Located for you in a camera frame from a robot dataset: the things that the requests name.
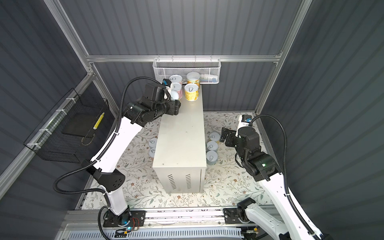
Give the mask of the pink label can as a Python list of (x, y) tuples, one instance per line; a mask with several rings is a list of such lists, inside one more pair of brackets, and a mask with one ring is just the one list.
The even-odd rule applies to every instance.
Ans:
[(170, 80), (172, 83), (183, 84), (183, 77), (180, 76), (180, 75), (172, 75), (172, 76), (169, 77), (169, 80)]
[(172, 83), (171, 91), (176, 91), (179, 93), (180, 99), (183, 97), (183, 86), (179, 83)]

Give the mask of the pink label can front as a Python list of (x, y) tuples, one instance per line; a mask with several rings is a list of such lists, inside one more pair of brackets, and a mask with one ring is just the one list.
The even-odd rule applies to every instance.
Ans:
[(172, 83), (183, 84), (183, 77), (180, 76), (180, 75), (172, 75), (172, 76), (169, 77), (169, 80), (170, 80)]

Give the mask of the teal label can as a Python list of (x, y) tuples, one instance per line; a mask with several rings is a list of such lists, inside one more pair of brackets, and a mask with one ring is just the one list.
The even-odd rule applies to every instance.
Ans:
[(206, 159), (208, 165), (214, 165), (218, 161), (218, 153), (215, 151), (208, 151), (206, 153)]

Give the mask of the orange label can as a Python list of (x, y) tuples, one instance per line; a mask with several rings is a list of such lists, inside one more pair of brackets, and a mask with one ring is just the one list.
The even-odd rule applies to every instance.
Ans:
[(190, 72), (186, 75), (187, 77), (187, 84), (196, 84), (198, 87), (200, 87), (200, 78), (201, 75), (197, 72)]

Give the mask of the yellow label can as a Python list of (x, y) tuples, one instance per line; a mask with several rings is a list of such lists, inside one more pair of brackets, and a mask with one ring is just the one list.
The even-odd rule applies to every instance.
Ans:
[(171, 100), (172, 101), (176, 101), (176, 100), (179, 100), (180, 99), (180, 96), (179, 96), (179, 93), (176, 92), (176, 91), (171, 91)]

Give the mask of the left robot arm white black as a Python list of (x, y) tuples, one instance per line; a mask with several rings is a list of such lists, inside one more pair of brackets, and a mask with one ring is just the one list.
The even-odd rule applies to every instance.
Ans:
[(142, 128), (162, 115), (175, 116), (179, 113), (181, 103), (172, 97), (173, 84), (168, 86), (149, 83), (146, 84), (144, 95), (136, 102), (123, 107), (120, 122), (116, 124), (114, 132), (99, 151), (103, 156), (100, 160), (93, 157), (95, 164), (87, 168), (87, 172), (99, 184), (94, 189), (101, 192), (107, 203), (110, 220), (115, 226), (132, 227), (133, 217), (124, 198), (123, 183), (125, 175), (117, 170), (117, 164), (135, 136)]

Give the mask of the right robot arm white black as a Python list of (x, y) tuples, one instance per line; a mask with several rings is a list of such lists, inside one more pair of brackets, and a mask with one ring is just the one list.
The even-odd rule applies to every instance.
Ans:
[(277, 161), (262, 151), (260, 136), (252, 127), (238, 130), (222, 128), (220, 142), (236, 150), (235, 160), (264, 189), (273, 201), (281, 220), (247, 198), (237, 204), (239, 220), (253, 222), (275, 240), (330, 240), (310, 220), (289, 188)]

